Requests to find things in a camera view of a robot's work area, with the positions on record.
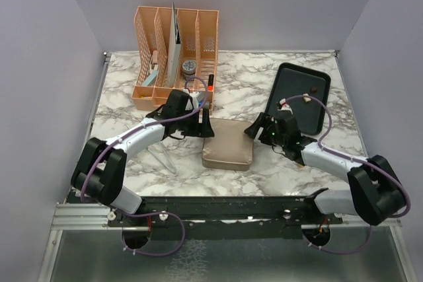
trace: small round container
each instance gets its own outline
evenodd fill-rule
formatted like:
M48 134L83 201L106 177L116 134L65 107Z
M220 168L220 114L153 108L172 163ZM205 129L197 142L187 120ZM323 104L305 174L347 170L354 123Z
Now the small round container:
M182 64L182 73L185 79L196 74L197 63L193 59L188 59Z

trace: orange desk organizer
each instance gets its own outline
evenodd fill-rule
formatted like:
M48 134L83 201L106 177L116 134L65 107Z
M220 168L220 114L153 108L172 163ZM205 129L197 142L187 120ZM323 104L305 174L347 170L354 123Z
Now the orange desk organizer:
M208 82L209 74L214 74L213 89L208 92L210 112L213 110L214 90L217 71L217 34L219 11L177 9L181 50L178 72L174 87L167 85L167 50L171 29L171 8L138 7L134 24L137 32L141 68L132 92L132 100L138 110L154 110L164 104L172 89L182 90L185 79L182 64L196 61L196 76ZM159 71L154 86L142 86L149 75L149 61L154 50L159 53ZM199 80L191 81L188 88L204 91Z

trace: marble surface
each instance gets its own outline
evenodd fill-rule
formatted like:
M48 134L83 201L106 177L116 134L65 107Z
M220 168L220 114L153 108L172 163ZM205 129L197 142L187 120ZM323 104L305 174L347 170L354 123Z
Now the marble surface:
M253 122L266 107L278 66L283 62L328 73L332 78L328 108L334 127L325 144L353 155L363 149L333 53L220 52L213 117ZM137 52L111 58L92 136L106 139L139 123L147 112L136 110L131 95L139 71ZM327 128L327 118L323 131ZM303 195L321 187L348 188L343 181L277 155L254 143L250 170L235 172L202 166L202 139L166 139L163 144L178 168L171 174L148 151L128 162L124 185L139 195Z

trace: black metal base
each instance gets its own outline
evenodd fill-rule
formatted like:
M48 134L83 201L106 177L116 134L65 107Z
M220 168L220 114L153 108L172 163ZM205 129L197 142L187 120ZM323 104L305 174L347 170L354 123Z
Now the black metal base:
M314 196L280 197L146 197L137 214L168 211L184 222L186 239L221 240L251 238L301 239L301 225L319 225L325 215L316 212ZM110 227L146 227L147 219L127 217L118 211ZM342 219L328 215L331 224ZM152 240L178 240L180 223L151 218L151 232L131 232Z

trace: black tray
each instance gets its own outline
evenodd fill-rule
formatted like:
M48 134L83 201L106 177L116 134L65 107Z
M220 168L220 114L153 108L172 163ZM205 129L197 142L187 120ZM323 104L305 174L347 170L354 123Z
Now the black tray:
M282 63L276 74L265 112L274 116L278 111L276 105L281 99L305 93L326 105L329 88L330 76L326 73L291 63ZM319 104L296 99L289 102L289 105L301 132L317 135L322 131L325 110Z

